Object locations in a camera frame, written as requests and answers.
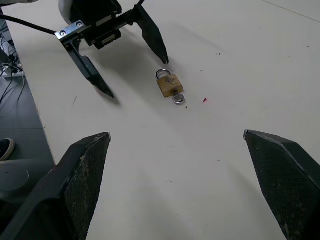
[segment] robotic arm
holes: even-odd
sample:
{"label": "robotic arm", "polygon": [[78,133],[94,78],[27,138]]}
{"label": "robotic arm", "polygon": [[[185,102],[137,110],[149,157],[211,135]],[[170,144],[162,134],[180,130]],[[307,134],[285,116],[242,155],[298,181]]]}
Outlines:
{"label": "robotic arm", "polygon": [[[0,0],[0,5],[32,3],[36,1]],[[164,64],[168,64],[169,58],[165,43],[157,25],[142,7],[144,1],[140,0],[132,10],[121,14],[122,8],[117,0],[59,0],[61,15],[70,25],[56,32],[56,37],[60,40],[84,77],[111,98],[115,97],[113,92],[90,59],[80,55],[80,43],[84,39],[89,46],[94,45],[99,50],[119,39],[122,27],[126,25],[132,26],[134,23],[137,23],[142,30],[143,39],[151,50]]]}

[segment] brass padlock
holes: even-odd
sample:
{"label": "brass padlock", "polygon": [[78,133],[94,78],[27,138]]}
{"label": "brass padlock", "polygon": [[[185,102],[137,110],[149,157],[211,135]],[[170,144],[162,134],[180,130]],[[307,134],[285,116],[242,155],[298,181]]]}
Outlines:
{"label": "brass padlock", "polygon": [[[167,73],[164,77],[159,77],[161,73]],[[180,105],[184,102],[185,97],[181,94],[184,87],[175,74],[171,74],[167,69],[160,69],[156,72],[158,86],[165,98],[172,96],[175,104]]]}

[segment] padlock shackle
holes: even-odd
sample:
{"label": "padlock shackle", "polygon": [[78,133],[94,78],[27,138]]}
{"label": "padlock shackle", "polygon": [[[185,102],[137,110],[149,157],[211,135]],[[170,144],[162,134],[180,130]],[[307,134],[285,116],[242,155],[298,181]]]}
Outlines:
{"label": "padlock shackle", "polygon": [[169,72],[169,70],[167,69],[160,69],[159,71],[156,72],[155,76],[156,76],[156,79],[159,79],[159,74],[160,73],[168,73],[168,75],[171,75],[171,72]]}

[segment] shoe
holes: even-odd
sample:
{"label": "shoe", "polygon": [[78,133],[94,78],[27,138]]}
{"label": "shoe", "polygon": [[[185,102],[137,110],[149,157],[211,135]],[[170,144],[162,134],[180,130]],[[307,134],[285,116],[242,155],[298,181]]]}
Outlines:
{"label": "shoe", "polygon": [[0,140],[0,161],[7,160],[15,149],[15,141],[10,138]]}

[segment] white floor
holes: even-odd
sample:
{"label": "white floor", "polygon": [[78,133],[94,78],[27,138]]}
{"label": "white floor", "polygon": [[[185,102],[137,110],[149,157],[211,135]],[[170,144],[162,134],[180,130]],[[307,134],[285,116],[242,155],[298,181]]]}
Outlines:
{"label": "white floor", "polygon": [[[121,1],[123,11],[136,2]],[[111,132],[88,240],[285,239],[243,133],[280,135],[320,158],[320,3],[270,3],[145,2],[184,106],[163,99],[155,79],[163,66],[137,26],[99,51],[83,44],[115,92],[112,102],[55,36],[9,23],[55,161],[79,139]],[[58,0],[3,11],[53,30],[66,25]]]}

